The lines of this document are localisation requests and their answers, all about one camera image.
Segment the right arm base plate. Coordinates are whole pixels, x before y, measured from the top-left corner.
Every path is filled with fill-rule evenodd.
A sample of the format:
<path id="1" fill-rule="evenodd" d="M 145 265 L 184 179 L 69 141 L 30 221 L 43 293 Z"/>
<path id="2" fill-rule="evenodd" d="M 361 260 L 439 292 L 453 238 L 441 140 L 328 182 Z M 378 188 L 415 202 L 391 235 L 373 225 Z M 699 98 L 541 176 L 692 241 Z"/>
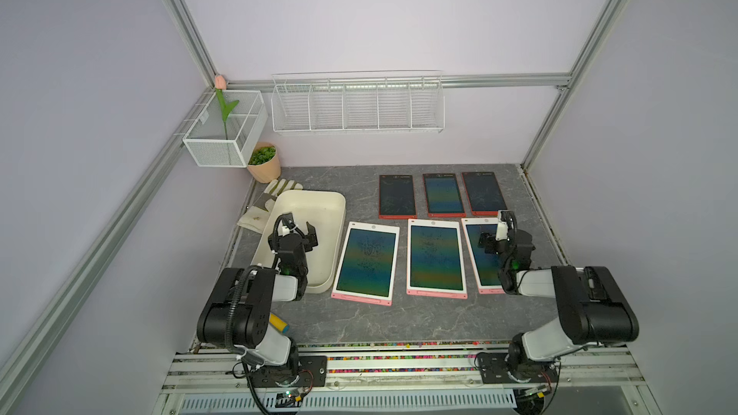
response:
<path id="1" fill-rule="evenodd" d="M 558 381 L 557 365 L 523 359 L 518 362 L 507 352 L 480 352 L 474 367 L 483 384 L 553 384 Z"/>

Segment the small red writing tablet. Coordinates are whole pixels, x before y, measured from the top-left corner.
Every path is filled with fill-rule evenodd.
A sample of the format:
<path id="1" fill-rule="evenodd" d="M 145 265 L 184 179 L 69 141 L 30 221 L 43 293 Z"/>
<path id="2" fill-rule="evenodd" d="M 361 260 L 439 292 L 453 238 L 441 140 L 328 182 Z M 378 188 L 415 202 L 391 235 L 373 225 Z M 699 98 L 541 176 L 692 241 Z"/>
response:
<path id="1" fill-rule="evenodd" d="M 463 172 L 462 178 L 472 215 L 494 216 L 509 208 L 494 172 Z"/>

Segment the white mesh wall box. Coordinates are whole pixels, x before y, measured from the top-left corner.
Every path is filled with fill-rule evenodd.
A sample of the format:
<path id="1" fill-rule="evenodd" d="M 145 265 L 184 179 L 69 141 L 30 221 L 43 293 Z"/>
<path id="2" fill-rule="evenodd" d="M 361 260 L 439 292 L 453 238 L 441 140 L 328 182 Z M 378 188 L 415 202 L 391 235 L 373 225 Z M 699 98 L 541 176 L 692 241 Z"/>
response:
<path id="1" fill-rule="evenodd" d="M 246 168 L 267 122 L 260 91 L 215 90 L 184 134 L 199 167 Z"/>

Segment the large red writing tablet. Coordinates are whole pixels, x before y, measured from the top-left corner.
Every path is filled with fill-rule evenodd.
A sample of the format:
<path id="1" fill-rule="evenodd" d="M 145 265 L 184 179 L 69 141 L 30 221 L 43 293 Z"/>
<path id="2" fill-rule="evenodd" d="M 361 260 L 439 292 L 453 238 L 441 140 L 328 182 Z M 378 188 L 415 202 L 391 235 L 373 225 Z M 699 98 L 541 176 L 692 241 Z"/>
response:
<path id="1" fill-rule="evenodd" d="M 465 217 L 466 212 L 455 174 L 424 174 L 423 182 L 429 217 Z"/>

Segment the pink writing tablet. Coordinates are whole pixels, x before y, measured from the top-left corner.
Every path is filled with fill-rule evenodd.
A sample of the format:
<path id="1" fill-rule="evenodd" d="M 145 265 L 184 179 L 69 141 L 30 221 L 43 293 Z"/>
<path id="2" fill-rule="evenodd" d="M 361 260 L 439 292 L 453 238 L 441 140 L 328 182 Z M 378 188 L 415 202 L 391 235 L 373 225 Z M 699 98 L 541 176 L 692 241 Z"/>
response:
<path id="1" fill-rule="evenodd" d="M 409 219 L 407 227 L 407 294 L 466 300 L 459 222 Z"/>
<path id="2" fill-rule="evenodd" d="M 331 297 L 368 305 L 392 305 L 400 229 L 350 222 Z"/>

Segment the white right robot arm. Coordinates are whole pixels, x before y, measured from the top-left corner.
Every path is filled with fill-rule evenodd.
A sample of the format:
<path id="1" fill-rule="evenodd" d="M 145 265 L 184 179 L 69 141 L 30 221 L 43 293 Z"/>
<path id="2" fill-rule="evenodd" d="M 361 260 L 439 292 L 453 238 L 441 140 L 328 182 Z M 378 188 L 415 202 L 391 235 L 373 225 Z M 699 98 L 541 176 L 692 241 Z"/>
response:
<path id="1" fill-rule="evenodd" d="M 584 348 L 638 338 L 636 315 L 607 267 L 534 269 L 530 266 L 532 236 L 507 224 L 482 232 L 477 246 L 501 263 L 498 278 L 505 294 L 550 298 L 557 306 L 555 319 L 512 338 L 505 367 L 515 382 L 529 382 L 560 357 Z"/>

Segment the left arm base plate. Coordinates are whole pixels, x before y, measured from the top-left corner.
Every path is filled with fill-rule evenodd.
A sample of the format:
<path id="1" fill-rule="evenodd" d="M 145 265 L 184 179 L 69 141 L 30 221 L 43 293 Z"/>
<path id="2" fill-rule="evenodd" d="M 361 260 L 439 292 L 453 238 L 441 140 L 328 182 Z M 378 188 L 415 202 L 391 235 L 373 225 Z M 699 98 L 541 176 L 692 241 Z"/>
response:
<path id="1" fill-rule="evenodd" d="M 255 388 L 324 387 L 328 377 L 326 355 L 300 355 L 283 366 L 263 366 L 250 374 Z"/>

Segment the black frame writing tablet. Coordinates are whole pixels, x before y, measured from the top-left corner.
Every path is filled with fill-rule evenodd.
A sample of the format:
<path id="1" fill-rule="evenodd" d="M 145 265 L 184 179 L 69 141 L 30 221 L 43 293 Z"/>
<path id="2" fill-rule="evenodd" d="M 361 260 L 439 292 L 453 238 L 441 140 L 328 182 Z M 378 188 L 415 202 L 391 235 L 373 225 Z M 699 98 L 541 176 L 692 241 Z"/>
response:
<path id="1" fill-rule="evenodd" d="M 379 184 L 380 218 L 413 219 L 417 217 L 413 176 L 381 175 Z"/>

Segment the beige work glove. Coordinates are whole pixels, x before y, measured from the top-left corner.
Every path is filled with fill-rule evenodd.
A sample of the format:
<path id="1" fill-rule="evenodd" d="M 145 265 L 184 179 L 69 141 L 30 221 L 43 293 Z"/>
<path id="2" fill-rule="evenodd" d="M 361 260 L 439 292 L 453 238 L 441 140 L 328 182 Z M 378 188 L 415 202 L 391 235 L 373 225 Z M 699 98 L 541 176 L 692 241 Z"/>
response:
<path id="1" fill-rule="evenodd" d="M 242 229 L 262 234 L 278 198 L 286 191 L 302 190 L 303 188 L 302 184 L 294 180 L 272 180 L 266 186 L 263 194 L 257 198 L 253 205 L 248 207 L 246 213 L 238 219 L 236 224 Z"/>

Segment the yellow blue handled tool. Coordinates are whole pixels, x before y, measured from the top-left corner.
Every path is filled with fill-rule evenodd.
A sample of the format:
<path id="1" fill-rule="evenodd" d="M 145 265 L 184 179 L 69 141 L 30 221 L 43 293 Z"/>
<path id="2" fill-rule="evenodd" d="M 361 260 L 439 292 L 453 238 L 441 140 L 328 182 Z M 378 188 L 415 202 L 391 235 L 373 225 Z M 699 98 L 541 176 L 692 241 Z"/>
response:
<path id="1" fill-rule="evenodd" d="M 288 323 L 274 313 L 270 314 L 269 324 L 281 334 L 286 334 L 289 330 Z"/>

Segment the artificial pink tulip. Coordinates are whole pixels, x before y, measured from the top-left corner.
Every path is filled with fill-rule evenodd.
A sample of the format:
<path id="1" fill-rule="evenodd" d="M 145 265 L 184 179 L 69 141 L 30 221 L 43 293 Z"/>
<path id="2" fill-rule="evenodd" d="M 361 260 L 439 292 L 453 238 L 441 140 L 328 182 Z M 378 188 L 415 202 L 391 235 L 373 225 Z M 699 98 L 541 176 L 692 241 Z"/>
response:
<path id="1" fill-rule="evenodd" d="M 226 140 L 229 140 L 229 131 L 228 131 L 228 119 L 231 115 L 231 113 L 234 111 L 234 109 L 238 106 L 239 101 L 228 101 L 225 97 L 224 90 L 228 88 L 228 83 L 223 75 L 216 75 L 213 80 L 214 89 L 215 89 L 215 96 L 219 103 L 220 111 L 221 111 L 221 120 L 224 130 L 224 136 Z"/>

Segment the cream plastic storage tray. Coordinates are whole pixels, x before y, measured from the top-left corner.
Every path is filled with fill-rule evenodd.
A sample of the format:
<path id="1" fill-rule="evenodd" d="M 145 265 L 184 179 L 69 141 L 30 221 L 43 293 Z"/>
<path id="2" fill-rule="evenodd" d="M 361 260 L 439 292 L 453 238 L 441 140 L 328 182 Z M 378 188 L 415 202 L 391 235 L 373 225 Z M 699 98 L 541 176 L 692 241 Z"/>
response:
<path id="1" fill-rule="evenodd" d="M 276 199 L 266 220 L 259 245 L 251 259 L 252 264 L 270 267 L 274 255 L 267 238 L 272 234 L 278 216 L 292 213 L 296 225 L 306 232 L 313 225 L 318 245 L 307 253 L 307 294 L 320 294 L 334 283 L 341 238 L 346 215 L 346 199 L 332 191 L 288 190 Z"/>

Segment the potted green plant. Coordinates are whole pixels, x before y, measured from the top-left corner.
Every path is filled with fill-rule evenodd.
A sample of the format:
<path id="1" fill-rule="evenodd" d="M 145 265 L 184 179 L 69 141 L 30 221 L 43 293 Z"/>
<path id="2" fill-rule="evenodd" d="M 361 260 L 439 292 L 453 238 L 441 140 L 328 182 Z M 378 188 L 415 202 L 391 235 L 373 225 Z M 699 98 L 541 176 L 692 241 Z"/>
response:
<path id="1" fill-rule="evenodd" d="M 253 178 L 261 184 L 269 184 L 282 175 L 282 165 L 277 147 L 268 142 L 258 142 L 247 165 Z"/>

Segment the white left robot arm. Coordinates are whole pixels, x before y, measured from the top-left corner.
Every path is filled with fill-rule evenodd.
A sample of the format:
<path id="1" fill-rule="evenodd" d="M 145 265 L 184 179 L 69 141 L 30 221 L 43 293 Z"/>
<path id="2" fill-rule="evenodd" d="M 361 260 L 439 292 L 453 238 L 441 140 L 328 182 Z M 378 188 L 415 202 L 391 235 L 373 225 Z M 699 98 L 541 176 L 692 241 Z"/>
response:
<path id="1" fill-rule="evenodd" d="M 285 236 L 271 234 L 272 267 L 226 268 L 196 327 L 197 339 L 236 355 L 247 376 L 261 371 L 276 385 L 298 382 L 301 365 L 294 341 L 270 323 L 272 304 L 301 300 L 307 290 L 307 253 L 318 245 L 313 226 Z"/>

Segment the white writing tablet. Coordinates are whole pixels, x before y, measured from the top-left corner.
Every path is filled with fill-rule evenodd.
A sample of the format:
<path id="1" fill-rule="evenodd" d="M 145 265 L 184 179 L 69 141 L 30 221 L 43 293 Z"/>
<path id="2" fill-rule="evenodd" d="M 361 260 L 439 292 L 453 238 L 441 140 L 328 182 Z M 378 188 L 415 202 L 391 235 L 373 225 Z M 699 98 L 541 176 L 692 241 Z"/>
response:
<path id="1" fill-rule="evenodd" d="M 480 294 L 504 294 L 499 277 L 500 263 L 496 255 L 486 254 L 477 246 L 483 232 L 496 232 L 497 217 L 464 218 L 462 221 L 466 245 L 470 253 L 473 274 Z"/>

